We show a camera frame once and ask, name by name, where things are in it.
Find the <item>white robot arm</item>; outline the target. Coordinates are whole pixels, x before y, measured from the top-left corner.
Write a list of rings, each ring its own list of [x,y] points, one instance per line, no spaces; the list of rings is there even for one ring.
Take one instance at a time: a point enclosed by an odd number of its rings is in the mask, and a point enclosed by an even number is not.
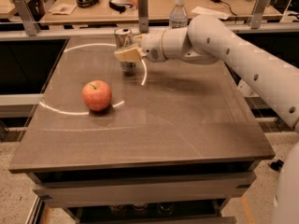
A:
[[[121,62],[182,60],[211,64],[222,60],[299,133],[299,68],[242,39],[217,17],[198,15],[188,26],[137,35],[117,49]],[[271,224],[295,224],[299,213],[299,143],[287,155],[274,196]]]

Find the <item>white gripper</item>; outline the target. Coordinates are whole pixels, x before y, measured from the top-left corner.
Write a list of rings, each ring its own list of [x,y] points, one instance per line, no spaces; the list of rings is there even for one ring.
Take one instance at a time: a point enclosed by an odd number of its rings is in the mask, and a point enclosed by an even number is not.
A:
[[[114,51],[115,58],[120,62],[138,63],[147,56],[148,60],[154,63],[164,62],[164,52],[162,47],[163,33],[148,33],[133,37],[135,44],[140,47],[127,47]]]

